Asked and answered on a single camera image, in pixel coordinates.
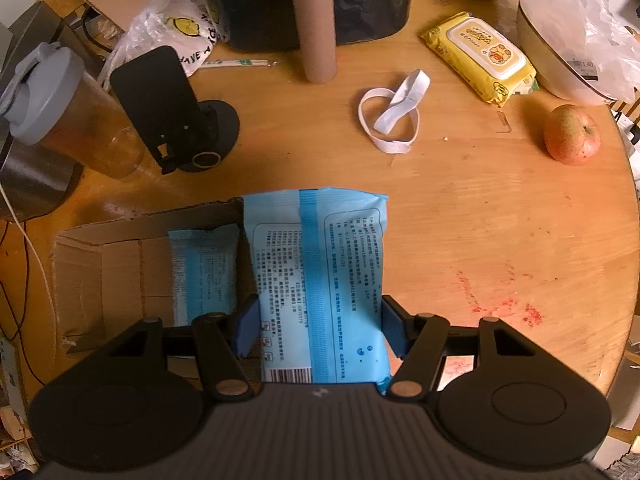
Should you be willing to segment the blue wipes pack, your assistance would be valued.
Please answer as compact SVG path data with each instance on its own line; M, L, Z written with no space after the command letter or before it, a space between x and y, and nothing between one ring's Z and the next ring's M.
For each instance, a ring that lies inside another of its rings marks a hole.
M236 224L213 231L168 232L175 326L188 326L201 315L235 310L239 234Z
M348 188L244 196L264 382L386 390L386 203L384 195Z

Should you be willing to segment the steel rice cooker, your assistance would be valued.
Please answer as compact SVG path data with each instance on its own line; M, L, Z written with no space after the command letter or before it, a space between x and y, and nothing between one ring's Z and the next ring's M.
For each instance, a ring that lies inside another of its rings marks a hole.
M95 75L100 61L76 32L47 3L38 1L8 28L12 38L1 69L1 85L6 87L18 62L42 42L59 42L84 60ZM15 141L9 124L1 123L1 184L17 218L29 220L45 216L60 206L73 191L82 167L73 160L39 145Z

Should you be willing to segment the open cardboard box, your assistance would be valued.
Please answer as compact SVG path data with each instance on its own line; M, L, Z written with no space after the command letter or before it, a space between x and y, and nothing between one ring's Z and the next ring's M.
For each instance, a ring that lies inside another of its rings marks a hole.
M174 324L168 233L213 231L232 223L243 226L239 198L59 232L51 263L63 352L77 359L142 318Z

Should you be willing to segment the yellow wet wipes pack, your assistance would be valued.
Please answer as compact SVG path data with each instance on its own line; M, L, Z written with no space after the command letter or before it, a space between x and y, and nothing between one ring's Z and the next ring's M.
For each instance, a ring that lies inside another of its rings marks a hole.
M503 106L511 96L538 89L528 57L501 32L460 12L422 32L421 39L486 103Z

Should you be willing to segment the wrapped chopsticks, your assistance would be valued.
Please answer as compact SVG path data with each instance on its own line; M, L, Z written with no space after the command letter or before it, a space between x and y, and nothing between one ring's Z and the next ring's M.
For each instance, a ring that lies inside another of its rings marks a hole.
M200 68L274 67L280 62L269 58L236 58L235 60L205 61Z

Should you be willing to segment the clear plastic bag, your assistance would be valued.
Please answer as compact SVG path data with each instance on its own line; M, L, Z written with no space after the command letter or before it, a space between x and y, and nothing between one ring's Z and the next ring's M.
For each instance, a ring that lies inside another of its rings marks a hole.
M596 89L626 102L639 89L639 41L608 0L520 0L524 15L565 61L590 64Z

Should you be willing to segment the black phone stand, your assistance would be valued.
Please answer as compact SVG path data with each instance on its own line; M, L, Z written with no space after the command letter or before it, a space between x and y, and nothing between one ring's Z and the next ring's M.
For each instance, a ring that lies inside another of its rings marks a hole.
M172 47L122 64L110 84L162 174L213 168L238 142L235 108L221 100L200 101Z

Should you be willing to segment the white elastic band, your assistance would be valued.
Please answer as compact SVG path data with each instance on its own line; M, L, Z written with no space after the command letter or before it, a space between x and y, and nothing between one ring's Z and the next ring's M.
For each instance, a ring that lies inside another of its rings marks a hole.
M396 90L389 88L373 88L360 99L357 116L360 127L371 143L387 155L405 155L411 151L420 133L421 116L419 104L431 85L431 78L423 70L414 70ZM363 105L372 99L386 99L388 107L376 118L370 127L364 118ZM409 140L390 140L388 137L397 123L408 116L412 125L412 136Z

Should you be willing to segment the red apple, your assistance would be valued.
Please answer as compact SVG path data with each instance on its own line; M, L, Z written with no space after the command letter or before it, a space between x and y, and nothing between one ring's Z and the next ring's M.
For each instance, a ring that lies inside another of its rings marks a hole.
M544 125L544 146L557 162L582 166L600 152L600 129L583 108L560 105Z

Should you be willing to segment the clear bottle grey lid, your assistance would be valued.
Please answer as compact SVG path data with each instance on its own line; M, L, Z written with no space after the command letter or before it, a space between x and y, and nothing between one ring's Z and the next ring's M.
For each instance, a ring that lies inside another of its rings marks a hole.
M17 63L1 95L11 136L112 179L141 164L145 147L124 109L68 47L42 42Z

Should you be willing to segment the white bowl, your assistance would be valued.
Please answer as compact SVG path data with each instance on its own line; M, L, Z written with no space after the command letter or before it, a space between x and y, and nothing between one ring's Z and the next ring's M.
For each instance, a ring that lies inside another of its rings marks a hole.
M594 86L596 70L580 61L565 61L541 37L540 32L524 15L518 0L516 29L522 51L537 71L537 80L544 88L564 100L584 105L615 102Z

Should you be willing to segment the white printed plastic bag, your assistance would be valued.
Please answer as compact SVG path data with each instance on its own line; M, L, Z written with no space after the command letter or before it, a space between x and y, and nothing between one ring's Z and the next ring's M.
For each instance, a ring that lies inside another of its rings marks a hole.
M159 47L172 47L186 76L206 61L220 39L205 0L149 0L120 36L96 80L104 90L117 67Z

